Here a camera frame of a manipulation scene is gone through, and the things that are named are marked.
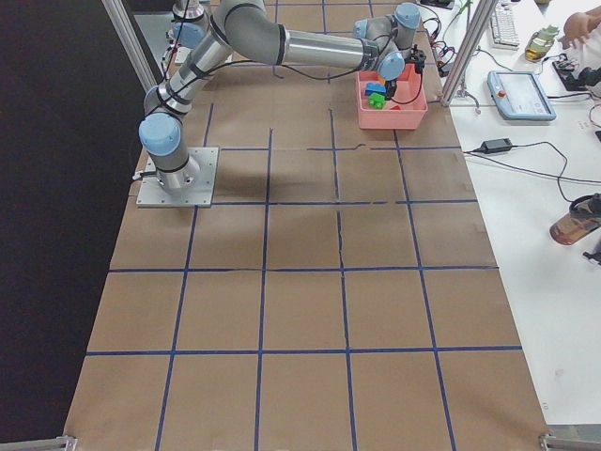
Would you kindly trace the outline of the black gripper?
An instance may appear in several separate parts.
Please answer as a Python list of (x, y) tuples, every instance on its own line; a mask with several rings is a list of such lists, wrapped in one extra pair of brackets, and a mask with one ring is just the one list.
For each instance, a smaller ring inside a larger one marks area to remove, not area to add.
[(398, 83), (397, 82), (398, 82), (397, 78), (385, 81), (385, 89), (386, 89), (385, 99), (387, 101), (389, 101), (390, 99), (392, 99), (393, 98), (393, 94), (396, 93), (396, 90), (398, 88)]

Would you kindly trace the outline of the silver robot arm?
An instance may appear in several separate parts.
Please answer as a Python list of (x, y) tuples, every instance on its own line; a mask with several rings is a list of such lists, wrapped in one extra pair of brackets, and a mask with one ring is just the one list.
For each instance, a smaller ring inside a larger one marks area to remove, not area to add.
[(415, 4), (402, 3), (392, 14), (355, 22), (350, 38), (289, 29), (269, 19), (262, 1), (222, 1), (204, 21), (179, 69), (148, 90), (138, 129), (154, 165), (150, 183), (169, 203), (186, 205), (192, 194), (213, 192), (215, 171), (200, 159), (207, 150), (185, 144), (183, 118), (196, 92), (231, 64), (232, 54), (268, 66), (337, 68), (342, 76), (373, 71), (390, 85), (409, 63), (421, 14)]
[(172, 11), (174, 46), (193, 49), (208, 31), (208, 11), (199, 0), (176, 0)]

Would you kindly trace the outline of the person hand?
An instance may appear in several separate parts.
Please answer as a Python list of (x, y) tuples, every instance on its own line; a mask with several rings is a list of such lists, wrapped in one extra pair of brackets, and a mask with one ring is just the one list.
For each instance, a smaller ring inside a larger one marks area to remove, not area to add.
[(600, 10), (577, 12), (567, 18), (563, 26), (562, 46), (564, 49), (575, 42), (582, 42), (600, 24)]

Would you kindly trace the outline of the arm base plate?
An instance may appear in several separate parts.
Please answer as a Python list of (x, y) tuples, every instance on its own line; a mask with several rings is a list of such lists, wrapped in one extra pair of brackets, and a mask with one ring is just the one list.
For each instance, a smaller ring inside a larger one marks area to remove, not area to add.
[(177, 172), (159, 171), (151, 158), (145, 170), (136, 205), (139, 208), (210, 208), (219, 159), (219, 148), (188, 148), (187, 164)]
[(175, 63), (183, 65), (190, 59), (202, 70), (209, 71), (211, 68), (233, 61), (233, 56), (227, 50), (228, 48), (220, 42), (209, 42), (198, 45), (194, 49), (181, 46), (176, 51)]

